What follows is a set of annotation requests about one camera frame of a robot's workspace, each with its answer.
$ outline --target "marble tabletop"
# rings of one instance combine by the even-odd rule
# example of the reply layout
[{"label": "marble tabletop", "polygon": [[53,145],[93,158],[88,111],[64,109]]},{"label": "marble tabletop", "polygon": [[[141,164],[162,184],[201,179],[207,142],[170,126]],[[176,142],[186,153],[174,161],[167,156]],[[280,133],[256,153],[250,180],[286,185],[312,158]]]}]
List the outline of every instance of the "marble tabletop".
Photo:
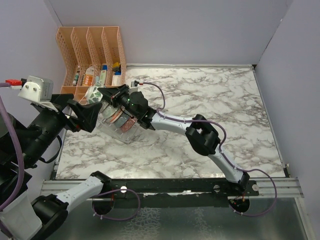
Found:
[{"label": "marble tabletop", "polygon": [[[126,81],[158,84],[166,98],[165,113],[220,123],[224,144],[243,169],[260,168],[284,177],[282,163],[251,68],[129,68]],[[162,105],[159,90],[140,87],[151,107]],[[223,133],[217,128],[222,139]],[[85,179],[101,171],[111,178],[218,178],[222,171],[194,152],[187,138],[139,127],[133,141],[120,142],[95,129],[67,131],[56,179]],[[251,172],[252,177],[264,177]]]}]

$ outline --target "metal bolt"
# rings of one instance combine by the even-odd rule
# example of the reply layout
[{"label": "metal bolt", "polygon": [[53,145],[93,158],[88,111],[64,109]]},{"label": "metal bolt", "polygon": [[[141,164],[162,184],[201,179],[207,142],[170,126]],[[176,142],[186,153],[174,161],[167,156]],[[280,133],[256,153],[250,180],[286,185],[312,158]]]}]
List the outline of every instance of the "metal bolt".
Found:
[{"label": "metal bolt", "polygon": [[214,185],[213,190],[218,193],[220,192],[220,186],[219,185]]},{"label": "metal bolt", "polygon": [[252,185],[252,190],[256,191],[256,192],[259,191],[259,186],[257,184],[253,184]]}]

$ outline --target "gray floor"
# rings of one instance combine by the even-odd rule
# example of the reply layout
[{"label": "gray floor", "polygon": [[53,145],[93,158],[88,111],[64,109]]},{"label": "gray floor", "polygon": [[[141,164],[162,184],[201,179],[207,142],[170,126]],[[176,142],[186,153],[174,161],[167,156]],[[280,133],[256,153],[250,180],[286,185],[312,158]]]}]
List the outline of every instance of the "gray floor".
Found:
[{"label": "gray floor", "polygon": [[[251,200],[251,213],[266,209],[273,199]],[[113,217],[127,217],[135,209],[115,209]],[[70,213],[49,240],[306,240],[294,198],[281,198],[262,217],[244,217],[230,208],[143,208],[129,221],[93,217],[91,201]]]}]

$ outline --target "dish rack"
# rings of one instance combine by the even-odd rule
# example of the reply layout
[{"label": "dish rack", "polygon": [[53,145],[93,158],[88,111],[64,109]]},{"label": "dish rack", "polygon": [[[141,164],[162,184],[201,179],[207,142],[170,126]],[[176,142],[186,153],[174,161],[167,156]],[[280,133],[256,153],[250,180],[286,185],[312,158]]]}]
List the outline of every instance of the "dish rack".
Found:
[{"label": "dish rack", "polygon": [[[89,86],[83,86],[83,78],[90,66],[94,68],[92,85],[95,84],[95,78],[99,75],[102,65],[106,65],[105,85],[111,86],[113,64],[120,63],[121,84],[125,84],[127,63],[118,26],[59,27],[56,42],[66,68],[62,94],[73,94],[76,101],[87,104],[85,94]],[[73,86],[78,70],[78,82]]]}]

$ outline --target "gray wall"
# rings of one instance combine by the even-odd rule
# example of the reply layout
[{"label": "gray wall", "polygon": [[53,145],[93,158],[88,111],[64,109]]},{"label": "gray wall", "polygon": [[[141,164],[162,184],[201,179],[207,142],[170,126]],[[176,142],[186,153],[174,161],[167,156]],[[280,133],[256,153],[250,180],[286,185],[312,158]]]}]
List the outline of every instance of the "gray wall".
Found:
[{"label": "gray wall", "polygon": [[127,63],[257,64],[292,0],[50,0],[64,26],[120,26]]},{"label": "gray wall", "polygon": [[320,238],[320,2],[295,0],[256,68],[283,159]]},{"label": "gray wall", "polygon": [[[54,91],[59,92],[66,71],[55,40],[57,29],[43,0],[2,1],[0,81],[26,78],[28,75],[42,76],[52,79]],[[28,126],[38,112],[30,102],[18,98],[18,93],[18,90],[0,89],[7,111]],[[55,141],[44,157],[48,159],[58,149],[59,144]],[[40,162],[38,168],[28,170],[33,175],[28,184],[31,201],[39,195],[42,182],[50,176],[52,168],[52,164]]]}]

